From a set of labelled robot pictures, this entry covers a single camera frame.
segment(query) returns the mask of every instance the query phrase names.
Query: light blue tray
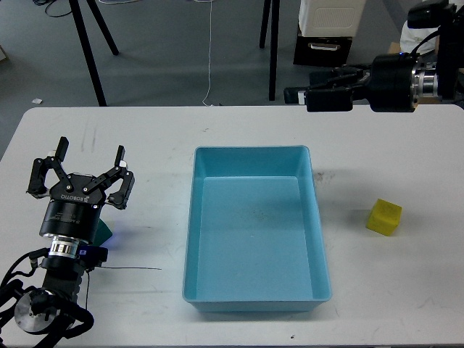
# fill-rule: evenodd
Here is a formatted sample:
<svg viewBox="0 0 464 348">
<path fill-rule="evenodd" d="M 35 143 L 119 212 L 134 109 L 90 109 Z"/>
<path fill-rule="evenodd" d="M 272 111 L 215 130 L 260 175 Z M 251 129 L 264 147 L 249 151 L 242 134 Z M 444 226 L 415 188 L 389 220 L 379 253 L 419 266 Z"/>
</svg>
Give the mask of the light blue tray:
<svg viewBox="0 0 464 348">
<path fill-rule="evenodd" d="M 196 150 L 183 298 L 201 311 L 308 311 L 331 298 L 309 150 Z"/>
</svg>

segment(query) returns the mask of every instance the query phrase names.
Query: white table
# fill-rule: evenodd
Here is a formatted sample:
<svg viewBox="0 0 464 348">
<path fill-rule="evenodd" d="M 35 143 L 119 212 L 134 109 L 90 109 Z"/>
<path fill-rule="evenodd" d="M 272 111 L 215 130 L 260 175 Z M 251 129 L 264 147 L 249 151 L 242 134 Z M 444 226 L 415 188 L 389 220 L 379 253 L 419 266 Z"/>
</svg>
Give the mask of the white table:
<svg viewBox="0 0 464 348">
<path fill-rule="evenodd" d="M 70 147 L 69 173 L 111 168 L 122 144 L 136 184 L 125 211 L 101 218 L 114 236 L 91 273 L 95 326 L 62 346 L 464 344 L 464 113 L 306 113 L 304 107 L 37 108 L 0 163 L 0 274 L 49 247 L 48 204 L 27 195 L 36 157 Z M 198 146 L 306 145 L 320 205 L 333 297 L 304 313 L 200 313 L 181 296 L 191 172 Z M 403 206 L 391 237 L 365 228 L 377 198 Z M 33 278 L 40 286 L 44 271 Z M 84 304 L 84 278 L 79 303 Z M 39 337 L 5 326 L 6 345 Z"/>
</svg>

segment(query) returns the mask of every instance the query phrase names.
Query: cable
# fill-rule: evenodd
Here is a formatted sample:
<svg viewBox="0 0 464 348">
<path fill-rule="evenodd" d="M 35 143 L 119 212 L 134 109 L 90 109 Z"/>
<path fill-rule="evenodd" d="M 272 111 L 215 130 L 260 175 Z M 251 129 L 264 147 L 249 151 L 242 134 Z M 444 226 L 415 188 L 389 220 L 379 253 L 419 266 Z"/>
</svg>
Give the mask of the cable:
<svg viewBox="0 0 464 348">
<path fill-rule="evenodd" d="M 211 43 L 212 43 L 212 3 L 214 0 L 194 0 L 195 2 L 199 3 L 210 3 L 210 49 L 208 51 L 208 91 L 206 92 L 206 96 L 204 96 L 202 103 L 206 107 L 210 107 L 212 105 L 208 105 L 205 103 L 206 99 L 210 95 L 211 91 Z"/>
<path fill-rule="evenodd" d="M 73 13 L 73 11 L 69 11 L 67 13 L 64 13 L 64 14 L 49 14 L 49 8 L 51 5 L 53 5 L 57 0 L 32 0 L 33 3 L 37 6 L 43 6 L 43 5 L 46 5 L 46 8 L 45 8 L 45 14 L 49 17 L 53 17 L 53 18 L 60 18 L 60 17 L 64 17 L 64 16 L 68 16 L 70 15 L 71 13 Z"/>
<path fill-rule="evenodd" d="M 120 0 L 120 1 L 115 1 L 115 0 L 99 0 L 102 4 L 129 4 L 130 2 L 137 2 L 138 0 Z"/>
<path fill-rule="evenodd" d="M 161 268 L 155 267 L 106 267 L 96 266 L 97 268 L 106 268 L 108 270 L 161 270 Z"/>
<path fill-rule="evenodd" d="M 436 36 L 439 35 L 439 31 L 434 31 L 432 34 L 428 35 L 426 38 L 424 38 L 420 44 L 418 44 L 416 47 L 414 47 L 414 49 L 411 51 L 411 56 L 415 56 L 417 53 L 418 53 L 418 49 L 419 47 L 421 47 L 422 45 L 424 45 L 425 42 L 427 42 L 428 40 L 430 40 L 431 38 L 434 38 Z"/>
<path fill-rule="evenodd" d="M 86 291 L 86 310 L 88 304 L 88 288 L 90 287 L 90 270 L 87 270 L 87 291 Z"/>
<path fill-rule="evenodd" d="M 106 268 L 108 270 L 161 270 L 161 268 L 155 268 L 155 267 L 107 267 L 107 266 L 96 266 L 96 268 Z M 90 288 L 90 270 L 87 270 L 86 272 L 87 272 L 87 291 L 86 291 L 86 310 L 87 310 L 88 290 Z"/>
<path fill-rule="evenodd" d="M 24 260 L 26 260 L 29 257 L 29 252 L 21 256 L 19 259 L 17 259 L 13 265 L 8 269 L 7 273 L 3 277 L 3 280 L 1 281 L 0 287 L 5 286 L 11 278 L 13 278 L 13 270 Z"/>
</svg>

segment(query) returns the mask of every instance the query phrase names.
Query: yellow block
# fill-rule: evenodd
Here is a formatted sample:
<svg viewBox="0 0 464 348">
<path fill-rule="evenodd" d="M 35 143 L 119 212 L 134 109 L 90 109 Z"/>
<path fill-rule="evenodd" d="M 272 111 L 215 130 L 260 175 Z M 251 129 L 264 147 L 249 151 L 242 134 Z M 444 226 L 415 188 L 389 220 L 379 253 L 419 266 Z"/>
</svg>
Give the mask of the yellow block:
<svg viewBox="0 0 464 348">
<path fill-rule="evenodd" d="M 370 211 L 366 228 L 385 236 L 390 236 L 399 225 L 402 208 L 399 205 L 377 199 Z"/>
</svg>

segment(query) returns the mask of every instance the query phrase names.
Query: black cable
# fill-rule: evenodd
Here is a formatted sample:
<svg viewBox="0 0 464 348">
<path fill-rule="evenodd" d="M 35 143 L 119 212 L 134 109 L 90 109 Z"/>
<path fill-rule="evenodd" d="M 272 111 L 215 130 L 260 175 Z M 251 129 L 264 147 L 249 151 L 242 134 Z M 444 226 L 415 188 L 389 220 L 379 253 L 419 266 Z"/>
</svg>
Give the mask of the black cable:
<svg viewBox="0 0 464 348">
<path fill-rule="evenodd" d="M 437 31 L 434 31 L 432 34 L 429 34 L 426 38 L 424 38 L 420 44 L 418 44 L 416 47 L 414 47 L 414 49 L 411 51 L 411 56 L 415 56 L 417 53 L 418 53 L 418 49 L 419 47 L 421 47 L 422 45 L 424 45 L 425 42 L 427 42 L 428 40 L 430 40 L 431 38 L 435 38 L 439 35 L 439 30 Z"/>
<path fill-rule="evenodd" d="M 161 270 L 161 268 L 155 267 L 106 267 L 106 266 L 97 266 L 98 268 L 106 268 L 109 270 Z"/>
<path fill-rule="evenodd" d="M 46 5 L 46 8 L 45 8 L 45 14 L 49 17 L 53 17 L 53 18 L 60 18 L 60 17 L 65 17 L 65 16 L 68 16 L 70 15 L 71 13 L 73 13 L 73 11 L 69 11 L 68 13 L 64 13 L 64 14 L 49 14 L 49 8 L 51 5 L 53 5 L 55 2 L 57 2 L 57 0 L 32 0 L 33 3 L 37 6 L 43 6 L 43 5 Z"/>
<path fill-rule="evenodd" d="M 37 263 L 37 259 L 39 257 L 45 257 L 47 254 L 49 253 L 49 249 L 48 248 L 42 248 L 42 249 L 38 249 L 38 250 L 34 250 L 33 252 L 28 252 L 27 254 L 24 254 L 23 256 L 21 256 L 19 259 L 17 259 L 13 265 L 8 269 L 7 273 L 5 274 L 5 276 L 3 277 L 3 280 L 1 281 L 1 284 L 0 284 L 0 288 L 5 286 L 11 279 L 13 279 L 14 277 L 16 276 L 24 276 L 24 277 L 31 277 L 37 267 L 38 267 L 38 263 Z M 16 272 L 13 272 L 13 270 L 15 270 L 15 268 L 22 262 L 24 261 L 25 259 L 27 258 L 30 258 L 30 261 L 31 261 L 31 270 L 29 273 L 24 273 L 24 272 L 21 272 L 21 271 L 16 271 Z"/>
<path fill-rule="evenodd" d="M 155 267 L 106 267 L 106 266 L 96 266 L 97 268 L 106 268 L 108 270 L 161 270 L 161 268 Z M 87 270 L 87 292 L 86 292 L 86 310 L 88 304 L 88 289 L 90 286 L 90 270 Z"/>
<path fill-rule="evenodd" d="M 88 288 L 90 287 L 90 270 L 87 270 L 87 292 L 86 292 L 86 310 L 88 304 Z"/>
<path fill-rule="evenodd" d="M 3 281 L 1 281 L 1 284 L 0 284 L 0 287 L 3 287 L 5 286 L 9 280 L 12 277 L 12 273 L 13 273 L 13 270 L 24 260 L 26 260 L 27 258 L 29 257 L 29 252 L 24 254 L 23 256 L 21 256 L 19 259 L 17 259 L 13 265 L 8 269 L 7 273 L 5 274 L 5 276 L 3 277 Z"/>
</svg>

